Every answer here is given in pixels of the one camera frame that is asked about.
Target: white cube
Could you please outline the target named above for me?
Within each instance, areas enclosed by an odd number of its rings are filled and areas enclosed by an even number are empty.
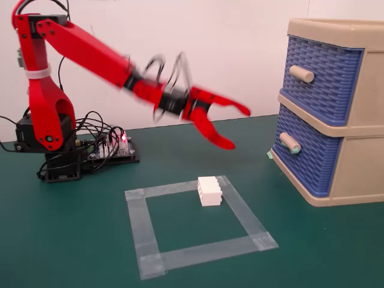
[[[202,206],[218,206],[223,193],[216,177],[198,177],[197,190]]]

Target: storage drawer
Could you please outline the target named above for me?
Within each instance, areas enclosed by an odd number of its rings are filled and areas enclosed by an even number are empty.
[[[363,51],[290,36],[280,93],[324,123],[345,126]],[[291,75],[293,65],[312,72],[313,81]]]
[[[282,144],[280,134],[286,132],[301,146],[300,152],[291,153]],[[280,105],[274,152],[297,177],[301,184],[315,197],[329,193],[341,137],[329,137]]]

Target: plastic drawer unit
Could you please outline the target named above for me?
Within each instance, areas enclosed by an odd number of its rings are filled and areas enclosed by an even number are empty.
[[[272,157],[314,206],[384,201],[384,22],[292,19]]]

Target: robotic arm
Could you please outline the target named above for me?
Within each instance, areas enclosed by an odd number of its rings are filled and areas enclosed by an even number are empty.
[[[198,87],[187,91],[166,83],[147,79],[136,70],[129,59],[117,54],[67,20],[65,15],[17,14],[20,1],[14,9],[12,22],[17,29],[21,51],[29,79],[29,106],[35,139],[48,151],[56,151],[65,143],[65,133],[60,115],[71,119],[76,127],[74,110],[68,97],[50,78],[45,41],[61,55],[83,66],[119,89],[127,89],[139,98],[174,115],[191,121],[200,133],[223,149],[235,145],[219,135],[207,117],[212,104],[235,106],[243,114],[251,112],[245,106]]]

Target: transparent tape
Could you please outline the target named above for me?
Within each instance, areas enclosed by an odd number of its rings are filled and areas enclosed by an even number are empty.
[[[166,271],[237,255],[278,248],[246,202],[225,176],[218,176],[223,197],[248,236],[160,253],[146,198],[197,189],[197,181],[162,185],[125,192],[142,280],[165,275]]]

